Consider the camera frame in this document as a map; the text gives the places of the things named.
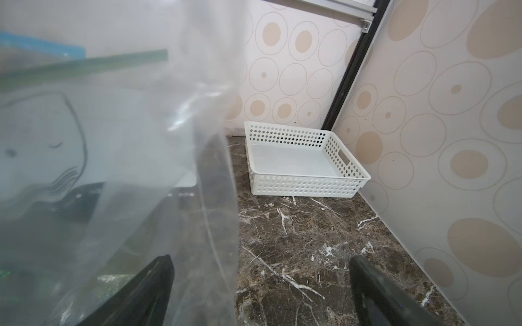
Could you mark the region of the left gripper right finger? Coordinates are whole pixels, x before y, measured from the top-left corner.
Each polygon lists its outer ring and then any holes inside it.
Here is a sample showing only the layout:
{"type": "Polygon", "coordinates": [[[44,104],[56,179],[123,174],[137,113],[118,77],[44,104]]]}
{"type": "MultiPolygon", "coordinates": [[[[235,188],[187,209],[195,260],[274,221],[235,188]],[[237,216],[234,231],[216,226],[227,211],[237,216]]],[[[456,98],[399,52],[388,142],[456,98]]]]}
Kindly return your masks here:
{"type": "Polygon", "coordinates": [[[353,301],[361,325],[442,325],[391,278],[361,255],[349,260],[353,301]]]}

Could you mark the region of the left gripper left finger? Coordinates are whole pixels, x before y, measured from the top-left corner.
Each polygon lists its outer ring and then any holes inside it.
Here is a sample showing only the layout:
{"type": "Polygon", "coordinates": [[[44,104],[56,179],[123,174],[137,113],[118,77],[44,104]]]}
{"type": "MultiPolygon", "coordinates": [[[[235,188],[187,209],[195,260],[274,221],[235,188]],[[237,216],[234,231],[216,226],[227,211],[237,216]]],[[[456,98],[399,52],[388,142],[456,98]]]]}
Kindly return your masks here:
{"type": "Polygon", "coordinates": [[[162,325],[174,278],[171,256],[158,256],[80,325],[162,325]]]}

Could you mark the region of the clear zip-top bag blue slider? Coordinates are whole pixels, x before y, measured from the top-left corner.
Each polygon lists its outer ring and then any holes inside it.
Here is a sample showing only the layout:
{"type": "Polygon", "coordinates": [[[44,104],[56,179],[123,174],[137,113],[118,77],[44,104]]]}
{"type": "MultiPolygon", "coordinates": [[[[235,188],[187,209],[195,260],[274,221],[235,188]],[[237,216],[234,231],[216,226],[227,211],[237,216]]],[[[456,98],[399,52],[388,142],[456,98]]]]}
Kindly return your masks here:
{"type": "MultiPolygon", "coordinates": [[[[239,222],[225,118],[244,1],[2,1],[1,33],[139,67],[1,92],[1,324],[80,325],[158,256],[162,325],[235,325],[239,222]]],[[[77,61],[1,47],[1,74],[77,61]]]]}

